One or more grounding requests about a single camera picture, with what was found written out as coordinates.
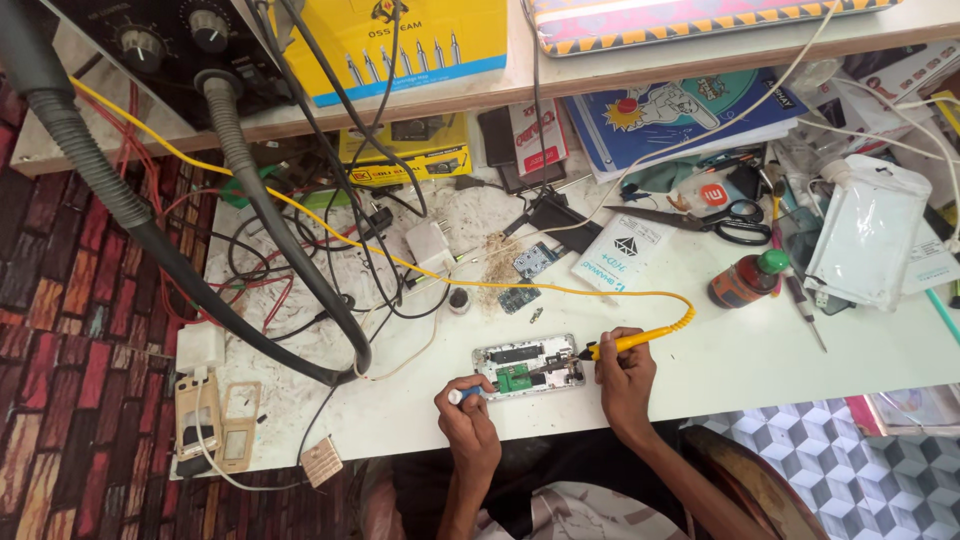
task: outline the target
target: shelf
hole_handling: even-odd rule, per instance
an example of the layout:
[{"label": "shelf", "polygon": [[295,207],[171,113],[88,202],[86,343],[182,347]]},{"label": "shelf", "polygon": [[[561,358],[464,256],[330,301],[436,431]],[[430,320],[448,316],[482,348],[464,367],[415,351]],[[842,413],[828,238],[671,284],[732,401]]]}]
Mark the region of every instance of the shelf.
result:
[{"label": "shelf", "polygon": [[[416,118],[532,100],[533,37],[519,4],[508,0],[508,10],[510,42],[505,69],[396,92],[390,97],[383,119]],[[789,63],[800,53],[818,24],[811,21],[779,25],[566,59],[540,55],[540,93],[544,98],[561,97]],[[960,10],[956,9],[955,0],[905,0],[884,12],[835,18],[820,41],[811,47],[807,58],[844,56],[951,37],[960,37]],[[92,54],[92,48],[67,25],[61,25],[55,47],[68,71]],[[115,98],[118,105],[127,103],[128,79],[107,62],[91,71],[84,82],[108,98]],[[358,100],[355,107],[370,121],[379,100],[379,97]],[[141,96],[141,104],[141,118],[181,150],[189,152],[219,145],[212,133],[193,131],[162,105],[152,103],[149,97]],[[110,155],[115,153],[120,145],[118,134],[89,108],[82,109],[101,147]],[[313,112],[324,130],[351,125],[342,106],[314,108]],[[245,118],[243,124],[247,140],[251,142],[310,132],[296,106],[262,112]],[[167,153],[153,142],[147,147],[157,156]],[[20,133],[11,164],[28,175],[72,168],[32,113]]]}]

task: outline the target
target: brick pattern floor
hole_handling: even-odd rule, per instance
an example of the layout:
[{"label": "brick pattern floor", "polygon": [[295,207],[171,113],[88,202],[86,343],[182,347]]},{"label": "brick pattern floor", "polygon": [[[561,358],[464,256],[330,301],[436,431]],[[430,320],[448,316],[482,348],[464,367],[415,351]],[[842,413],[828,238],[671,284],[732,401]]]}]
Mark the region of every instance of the brick pattern floor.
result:
[{"label": "brick pattern floor", "polygon": [[[23,109],[2,88],[6,163]],[[160,163],[167,204],[202,182],[203,171]],[[72,172],[30,179],[4,165],[0,202],[0,540],[348,536],[348,471],[324,493],[169,481],[173,365],[138,352],[175,352],[179,327],[159,304],[156,263]],[[195,198],[178,214],[208,227],[213,209],[212,198]],[[206,238],[168,230],[202,273]],[[193,316],[171,296],[177,313]],[[285,485],[301,476],[239,479]]]}]

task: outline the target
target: workbench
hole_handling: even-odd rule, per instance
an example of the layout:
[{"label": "workbench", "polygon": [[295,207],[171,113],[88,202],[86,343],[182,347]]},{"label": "workbench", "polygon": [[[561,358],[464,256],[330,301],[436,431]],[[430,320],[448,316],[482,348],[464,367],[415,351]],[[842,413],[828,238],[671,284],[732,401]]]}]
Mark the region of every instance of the workbench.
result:
[{"label": "workbench", "polygon": [[[517,0],[507,0],[507,5],[509,42],[505,69],[395,92],[384,111],[383,120],[498,107],[532,100],[533,35]],[[544,98],[560,97],[789,63],[809,41],[818,24],[777,25],[566,59],[550,59],[541,54],[540,94]],[[948,37],[960,37],[960,10],[957,9],[956,0],[905,0],[903,4],[884,12],[837,16],[830,21],[820,40],[811,47],[806,59],[839,57]],[[68,71],[82,65],[93,54],[93,49],[67,25],[60,25],[55,46]],[[108,62],[101,62],[84,77],[84,82],[114,103],[126,106],[128,79]],[[371,121],[379,104],[380,98],[372,97],[357,101],[355,106],[366,121]],[[81,110],[101,147],[109,155],[115,153],[120,147],[120,136],[89,108],[81,107]],[[341,106],[313,108],[313,114],[324,130],[351,125]],[[213,133],[195,132],[169,110],[150,99],[141,99],[140,117],[182,151],[218,145]],[[310,132],[309,125],[296,106],[268,110],[245,118],[243,125],[247,140],[251,142]],[[156,156],[167,153],[151,140],[148,140],[147,148]],[[72,168],[32,113],[28,115],[20,133],[11,164],[27,175]]]},{"label": "workbench", "polygon": [[[568,178],[582,178],[587,167],[583,154],[571,150],[567,162]],[[479,170],[484,176],[488,170]],[[468,253],[470,261],[483,250],[489,234],[509,225],[522,204],[502,191],[484,187],[454,191],[451,180],[424,182],[430,218],[447,220],[447,237],[454,254]],[[587,178],[562,192],[574,209],[589,215],[609,189]],[[401,195],[416,201],[408,189]],[[617,204],[613,195],[608,204]],[[387,231],[387,245],[393,255],[411,260],[403,236],[420,219],[412,217],[394,203],[394,225]],[[606,225],[611,213],[603,210],[595,218]],[[214,228],[233,233],[239,225],[236,209],[220,203]],[[333,214],[331,225],[338,230],[351,224],[342,210]],[[529,233],[521,228],[516,236]],[[523,249],[543,240],[548,246],[557,242],[541,234],[501,256],[467,263],[457,279],[517,282],[519,275],[510,266]],[[269,237],[255,235],[249,242],[256,249],[272,251]],[[503,244],[494,238],[496,249]],[[226,265],[226,242],[214,239],[210,244],[207,274],[219,282],[230,275]],[[823,400],[906,387],[929,386],[960,380],[958,344],[923,293],[903,299],[896,313],[857,308],[827,317],[816,311],[817,326],[829,348],[824,354],[789,294],[761,299],[735,310],[716,307],[707,297],[707,283],[735,261],[764,248],[734,245],[713,233],[677,231],[651,260],[636,285],[636,290],[670,291],[684,295],[697,309],[693,322],[685,329],[651,343],[658,364],[650,402],[652,420],[666,420],[731,410]],[[384,259],[375,256],[376,268],[388,293],[394,280]],[[588,290],[588,286],[570,274],[569,268],[579,255],[571,253],[534,278],[538,283],[554,283]],[[314,257],[329,277],[323,253]],[[241,268],[251,268],[255,259],[237,251]],[[371,272],[362,261],[360,250],[334,254],[334,266],[342,291],[356,299],[358,307],[379,302]],[[283,283],[248,293],[238,307],[244,317],[259,328],[273,306]],[[414,292],[425,287],[419,284]],[[598,340],[602,331],[617,326],[651,329],[672,324],[683,316],[685,305],[664,297],[618,298],[619,306],[601,297],[575,296],[542,291],[530,306],[514,315],[506,314],[495,302],[502,289],[483,292],[468,287],[473,306],[464,316],[447,307],[439,310],[439,326],[433,345],[393,377],[382,381],[356,380],[336,390],[320,416],[304,448],[332,435],[342,459],[386,454],[402,454],[444,447],[447,441],[437,427],[438,412],[433,397],[447,381],[472,374],[472,351],[479,347],[549,335],[572,333],[577,346]],[[434,306],[443,292],[443,284],[430,286],[406,298],[400,311],[420,313]],[[940,291],[946,299],[947,291]],[[543,307],[540,319],[530,323],[537,307]],[[309,321],[322,308],[302,282],[297,281],[291,298],[280,310],[267,334],[282,335]],[[371,335],[386,310],[371,317],[365,327]],[[960,311],[952,310],[960,323]],[[418,351],[430,338],[433,319],[415,321],[392,317],[372,343],[373,361],[368,375],[384,375]],[[344,369],[353,359],[347,339],[330,321],[325,321],[281,344],[307,360]],[[600,406],[600,389],[593,381],[593,366],[585,366],[587,385],[582,388],[519,397],[492,403],[489,411],[501,440],[548,435],[576,430],[591,430],[607,425]],[[266,419],[256,428],[251,470],[292,466],[304,431],[330,389],[285,368],[235,338],[228,339],[227,366],[218,369],[221,392],[232,382],[257,380],[263,384],[258,414]]]}]

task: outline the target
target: knob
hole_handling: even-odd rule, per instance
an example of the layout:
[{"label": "knob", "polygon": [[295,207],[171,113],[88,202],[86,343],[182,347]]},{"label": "knob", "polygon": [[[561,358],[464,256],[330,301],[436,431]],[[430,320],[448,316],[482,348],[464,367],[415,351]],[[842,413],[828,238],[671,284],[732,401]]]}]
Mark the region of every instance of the knob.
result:
[{"label": "knob", "polygon": [[227,50],[227,22],[214,12],[196,10],[190,13],[190,32],[197,45],[208,53]]},{"label": "knob", "polygon": [[153,34],[142,30],[128,30],[120,36],[123,58],[137,71],[154,73],[160,69],[160,61],[166,51],[163,43]]}]

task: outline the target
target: green bottle cap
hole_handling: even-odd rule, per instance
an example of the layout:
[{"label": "green bottle cap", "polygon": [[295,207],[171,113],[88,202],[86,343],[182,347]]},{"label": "green bottle cap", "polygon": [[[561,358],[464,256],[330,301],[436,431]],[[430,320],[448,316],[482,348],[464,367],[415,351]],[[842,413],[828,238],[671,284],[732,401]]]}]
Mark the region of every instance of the green bottle cap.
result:
[{"label": "green bottle cap", "polygon": [[766,274],[779,274],[790,266],[790,257],[781,250],[767,250],[756,260],[756,265]]}]

